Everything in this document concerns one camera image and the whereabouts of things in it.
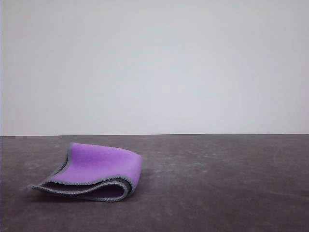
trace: gray floor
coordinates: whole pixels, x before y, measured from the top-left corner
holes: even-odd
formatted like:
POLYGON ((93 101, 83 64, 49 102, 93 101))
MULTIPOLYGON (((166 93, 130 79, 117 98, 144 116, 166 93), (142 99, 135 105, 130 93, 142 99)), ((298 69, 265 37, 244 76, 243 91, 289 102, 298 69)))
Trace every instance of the gray floor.
POLYGON ((1 138, 3 232, 308 232, 309 135, 1 138), (143 156, 139 186, 118 203, 28 190, 70 142, 143 156))

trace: towel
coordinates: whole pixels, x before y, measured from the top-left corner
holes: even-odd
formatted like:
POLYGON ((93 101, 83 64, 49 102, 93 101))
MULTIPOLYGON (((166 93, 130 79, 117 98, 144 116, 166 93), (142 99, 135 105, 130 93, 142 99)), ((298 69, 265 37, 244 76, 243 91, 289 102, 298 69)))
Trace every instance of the towel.
POLYGON ((71 143, 61 167, 32 188, 72 198, 120 201, 136 189, 141 160, 121 148, 71 143))

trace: cloth fold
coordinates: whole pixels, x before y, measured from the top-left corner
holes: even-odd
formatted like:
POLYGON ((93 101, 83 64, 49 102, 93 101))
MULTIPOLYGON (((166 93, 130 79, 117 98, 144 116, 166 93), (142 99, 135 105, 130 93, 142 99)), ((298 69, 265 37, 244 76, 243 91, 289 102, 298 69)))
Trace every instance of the cloth fold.
POLYGON ((132 194, 141 156, 125 149, 71 143, 65 162, 33 189, 72 198, 120 201, 132 194))

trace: folded cloth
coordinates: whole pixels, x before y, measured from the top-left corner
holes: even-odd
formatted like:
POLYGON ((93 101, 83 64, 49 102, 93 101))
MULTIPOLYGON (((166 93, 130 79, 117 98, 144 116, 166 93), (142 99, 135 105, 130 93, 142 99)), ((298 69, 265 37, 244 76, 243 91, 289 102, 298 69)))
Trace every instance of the folded cloth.
POLYGON ((60 196, 116 202, 132 194, 141 156, 121 148, 71 143, 63 165, 33 189, 60 196))

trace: gray stitched edge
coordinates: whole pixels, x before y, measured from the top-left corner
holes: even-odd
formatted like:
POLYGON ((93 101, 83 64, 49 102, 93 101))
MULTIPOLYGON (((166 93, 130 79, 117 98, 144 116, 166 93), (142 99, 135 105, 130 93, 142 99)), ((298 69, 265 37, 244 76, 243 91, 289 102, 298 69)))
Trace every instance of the gray stitched edge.
POLYGON ((119 182, 119 181, 112 181, 112 182, 106 182, 106 183, 102 183, 100 185, 97 185, 93 188, 87 189, 87 190, 83 190, 83 191, 62 191, 62 190, 54 190, 51 188, 47 188, 47 187, 42 187, 42 186, 33 186, 34 189, 38 189, 38 190, 42 190, 42 191, 46 191, 46 192, 50 192, 53 194, 57 194, 57 195, 74 195, 74 198, 79 198, 79 199, 87 199, 87 200, 95 200, 95 201, 103 201, 103 202, 116 202, 116 201, 120 201, 123 198, 125 198, 128 195, 128 189, 126 187, 125 184, 119 182), (119 196, 119 197, 87 197, 87 196, 78 196, 78 194, 85 194, 85 193, 90 193, 93 192, 101 187, 104 186, 109 186, 109 185, 118 185, 120 187, 122 187, 122 189, 124 190, 124 193, 119 196))

